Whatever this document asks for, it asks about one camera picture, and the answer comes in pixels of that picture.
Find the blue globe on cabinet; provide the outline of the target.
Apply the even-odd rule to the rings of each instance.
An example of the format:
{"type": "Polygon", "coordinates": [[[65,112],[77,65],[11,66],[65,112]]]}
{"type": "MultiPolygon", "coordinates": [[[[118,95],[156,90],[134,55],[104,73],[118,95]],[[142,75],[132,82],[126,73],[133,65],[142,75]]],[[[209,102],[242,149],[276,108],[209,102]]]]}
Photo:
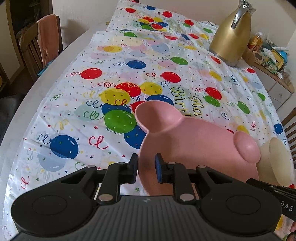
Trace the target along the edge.
{"type": "Polygon", "coordinates": [[[287,64],[287,61],[288,61],[287,52],[281,50],[281,51],[279,51],[279,54],[280,54],[280,56],[281,56],[281,57],[283,58],[283,60],[284,60],[284,65],[287,64]]]}

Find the yellow container on cabinet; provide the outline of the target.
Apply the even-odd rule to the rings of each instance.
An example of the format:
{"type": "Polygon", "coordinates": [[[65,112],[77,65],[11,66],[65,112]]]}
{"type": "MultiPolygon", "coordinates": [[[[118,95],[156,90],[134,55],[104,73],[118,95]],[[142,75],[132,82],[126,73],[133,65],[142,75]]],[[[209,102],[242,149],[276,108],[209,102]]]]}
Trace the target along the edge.
{"type": "Polygon", "coordinates": [[[271,53],[275,57],[275,63],[276,63],[278,71],[281,71],[281,69],[283,68],[284,63],[285,63],[284,58],[279,54],[279,52],[277,52],[274,49],[271,49],[271,53]]]}

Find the white drawer cabinet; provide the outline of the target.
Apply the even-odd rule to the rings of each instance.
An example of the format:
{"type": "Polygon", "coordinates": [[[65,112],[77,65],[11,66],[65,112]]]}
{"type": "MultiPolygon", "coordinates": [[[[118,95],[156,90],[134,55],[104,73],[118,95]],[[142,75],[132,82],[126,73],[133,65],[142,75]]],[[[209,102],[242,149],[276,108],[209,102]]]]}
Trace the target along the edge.
{"type": "Polygon", "coordinates": [[[271,97],[275,109],[279,110],[294,93],[295,89],[293,85],[291,83],[287,85],[282,79],[279,79],[276,75],[270,73],[263,66],[258,65],[255,62],[255,55],[250,49],[246,48],[242,57],[244,61],[254,69],[264,88],[271,97]]]}

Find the pink towel on chair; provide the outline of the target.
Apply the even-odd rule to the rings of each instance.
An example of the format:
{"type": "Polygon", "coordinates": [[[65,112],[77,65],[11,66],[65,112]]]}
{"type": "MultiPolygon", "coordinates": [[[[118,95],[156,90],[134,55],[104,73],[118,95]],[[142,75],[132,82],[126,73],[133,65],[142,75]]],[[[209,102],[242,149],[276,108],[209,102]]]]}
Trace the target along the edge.
{"type": "Polygon", "coordinates": [[[54,14],[44,16],[37,21],[38,45],[41,52],[43,67],[54,60],[59,53],[59,30],[57,16],[54,14]]]}

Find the gold thermos jug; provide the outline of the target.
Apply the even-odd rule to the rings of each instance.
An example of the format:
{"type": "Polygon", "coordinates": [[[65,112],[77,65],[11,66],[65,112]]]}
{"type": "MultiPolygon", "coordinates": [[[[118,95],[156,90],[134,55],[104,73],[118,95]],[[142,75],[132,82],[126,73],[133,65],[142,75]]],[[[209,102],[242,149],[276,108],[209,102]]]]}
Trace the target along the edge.
{"type": "Polygon", "coordinates": [[[238,8],[222,22],[211,41],[209,51],[228,66],[236,66],[247,48],[255,11],[248,1],[239,1],[238,8]]]}

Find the cream round bowl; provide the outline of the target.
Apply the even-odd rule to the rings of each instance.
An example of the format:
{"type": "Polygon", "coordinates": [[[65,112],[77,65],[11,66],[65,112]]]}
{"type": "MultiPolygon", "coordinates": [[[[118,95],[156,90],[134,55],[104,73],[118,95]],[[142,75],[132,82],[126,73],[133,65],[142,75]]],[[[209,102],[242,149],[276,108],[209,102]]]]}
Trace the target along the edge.
{"type": "Polygon", "coordinates": [[[260,161],[256,164],[260,181],[285,187],[293,184],[290,153],[278,138],[273,137],[263,144],[260,153],[260,161]]]}

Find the wooden chair right side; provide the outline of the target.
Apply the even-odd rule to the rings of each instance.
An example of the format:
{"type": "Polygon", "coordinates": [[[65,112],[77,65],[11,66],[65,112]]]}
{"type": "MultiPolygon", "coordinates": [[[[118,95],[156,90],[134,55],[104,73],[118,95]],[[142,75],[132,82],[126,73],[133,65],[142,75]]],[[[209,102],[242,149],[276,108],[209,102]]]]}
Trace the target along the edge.
{"type": "Polygon", "coordinates": [[[293,152],[295,151],[295,108],[281,121],[281,123],[287,137],[287,144],[293,152]]]}

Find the pink bear-shaped plate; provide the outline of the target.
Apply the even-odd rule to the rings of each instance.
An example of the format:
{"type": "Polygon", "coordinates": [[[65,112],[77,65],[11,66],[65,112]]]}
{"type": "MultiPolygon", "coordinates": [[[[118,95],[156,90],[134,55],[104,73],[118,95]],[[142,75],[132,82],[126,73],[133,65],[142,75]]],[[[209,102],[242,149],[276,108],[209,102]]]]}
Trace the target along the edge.
{"type": "Polygon", "coordinates": [[[261,154],[255,140],[245,132],[232,133],[212,122],[184,116],[171,104],[150,100],[135,109],[135,118],[146,133],[140,146],[138,174],[149,195],[171,195],[169,184],[157,180],[155,155],[188,169],[208,166],[246,182],[258,179],[256,164],[261,154]]]}

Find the wooden chair with pink towel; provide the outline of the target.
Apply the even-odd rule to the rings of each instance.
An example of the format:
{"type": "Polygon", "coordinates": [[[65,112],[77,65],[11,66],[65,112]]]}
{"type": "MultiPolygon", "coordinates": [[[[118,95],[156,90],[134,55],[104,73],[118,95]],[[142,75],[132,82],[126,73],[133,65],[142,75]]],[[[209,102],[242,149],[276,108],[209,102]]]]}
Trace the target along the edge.
{"type": "Polygon", "coordinates": [[[47,15],[28,27],[21,34],[20,50],[32,80],[36,81],[63,52],[60,17],[47,15]]]}

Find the amber bottle on cabinet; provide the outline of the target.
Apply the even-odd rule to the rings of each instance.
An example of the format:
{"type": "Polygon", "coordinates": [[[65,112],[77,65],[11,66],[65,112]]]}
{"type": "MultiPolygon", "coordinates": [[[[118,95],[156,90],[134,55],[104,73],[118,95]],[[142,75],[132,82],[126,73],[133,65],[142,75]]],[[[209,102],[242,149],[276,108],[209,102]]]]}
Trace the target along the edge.
{"type": "Polygon", "coordinates": [[[258,31],[249,41],[248,48],[250,51],[258,51],[263,44],[263,33],[258,31]]]}

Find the balloon print tablecloth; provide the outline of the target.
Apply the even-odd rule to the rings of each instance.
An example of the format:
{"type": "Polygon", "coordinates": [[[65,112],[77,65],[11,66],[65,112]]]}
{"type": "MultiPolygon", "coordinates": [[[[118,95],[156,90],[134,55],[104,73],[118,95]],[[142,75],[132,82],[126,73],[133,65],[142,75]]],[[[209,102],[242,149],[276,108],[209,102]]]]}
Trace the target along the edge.
{"type": "Polygon", "coordinates": [[[244,60],[228,66],[208,48],[217,31],[164,9],[119,1],[106,30],[97,31],[42,95],[14,154],[6,186],[4,240],[17,233],[13,201],[88,165],[104,169],[138,153],[144,131],[135,119],[143,102],[161,100],[181,114],[242,131],[259,146],[287,137],[256,71],[244,60]]]}

